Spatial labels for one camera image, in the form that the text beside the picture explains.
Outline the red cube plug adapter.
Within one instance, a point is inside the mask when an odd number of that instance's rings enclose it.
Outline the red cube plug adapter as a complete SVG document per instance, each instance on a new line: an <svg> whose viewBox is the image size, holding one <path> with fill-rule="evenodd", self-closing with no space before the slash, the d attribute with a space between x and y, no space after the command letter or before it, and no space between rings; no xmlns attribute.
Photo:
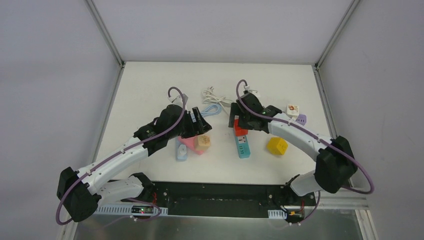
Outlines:
<svg viewBox="0 0 424 240"><path fill-rule="evenodd" d="M234 130L234 135L236 137L246 136L249 132L247 129L241 128L239 126L239 116L238 115L236 115L234 117L233 130Z"/></svg>

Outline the teal power strip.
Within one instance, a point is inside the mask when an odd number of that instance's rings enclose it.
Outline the teal power strip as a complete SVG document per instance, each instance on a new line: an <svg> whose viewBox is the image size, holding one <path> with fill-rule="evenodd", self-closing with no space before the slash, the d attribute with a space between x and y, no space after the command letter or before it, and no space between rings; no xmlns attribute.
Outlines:
<svg viewBox="0 0 424 240"><path fill-rule="evenodd" d="M235 143L237 148L238 157L240 159L247 159L251 155L247 135L235 136Z"/></svg>

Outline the yellow cube plug adapter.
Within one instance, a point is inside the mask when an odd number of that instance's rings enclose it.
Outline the yellow cube plug adapter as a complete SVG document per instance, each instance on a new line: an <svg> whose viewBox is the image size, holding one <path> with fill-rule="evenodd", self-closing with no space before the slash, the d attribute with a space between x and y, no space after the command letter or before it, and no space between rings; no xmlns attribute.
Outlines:
<svg viewBox="0 0 424 240"><path fill-rule="evenodd" d="M271 137L266 145L266 149L272 155L278 156L283 156L286 153L288 147L288 143L281 137Z"/></svg>

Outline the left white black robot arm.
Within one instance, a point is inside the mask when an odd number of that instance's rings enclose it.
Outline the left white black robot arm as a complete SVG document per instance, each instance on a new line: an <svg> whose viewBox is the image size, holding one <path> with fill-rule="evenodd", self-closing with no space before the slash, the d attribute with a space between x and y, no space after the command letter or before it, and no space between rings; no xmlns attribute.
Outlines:
<svg viewBox="0 0 424 240"><path fill-rule="evenodd" d="M212 130L197 107L186 110L170 104L152 122L140 127L133 136L108 157L77 170L67 167L61 171L56 195L60 200L56 210L56 222L66 225L70 221L82 222L90 217L107 200L137 198L147 202L153 189L142 182L139 174L127 179L111 181L117 174L165 148L168 141L203 135ZM61 221L65 208L70 220Z"/></svg>

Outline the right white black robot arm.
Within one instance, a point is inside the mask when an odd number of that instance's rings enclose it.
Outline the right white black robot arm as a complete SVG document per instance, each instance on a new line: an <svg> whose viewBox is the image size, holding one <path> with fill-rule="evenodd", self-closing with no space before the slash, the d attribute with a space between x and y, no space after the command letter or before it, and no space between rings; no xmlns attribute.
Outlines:
<svg viewBox="0 0 424 240"><path fill-rule="evenodd" d="M264 107L252 93L245 92L241 99L231 103L229 115L230 128L238 126L280 137L315 162L314 170L296 175L286 183L283 196L290 205L298 204L312 192L336 193L358 170L351 160L353 153L347 139L314 134L281 109L273 105Z"/></svg>

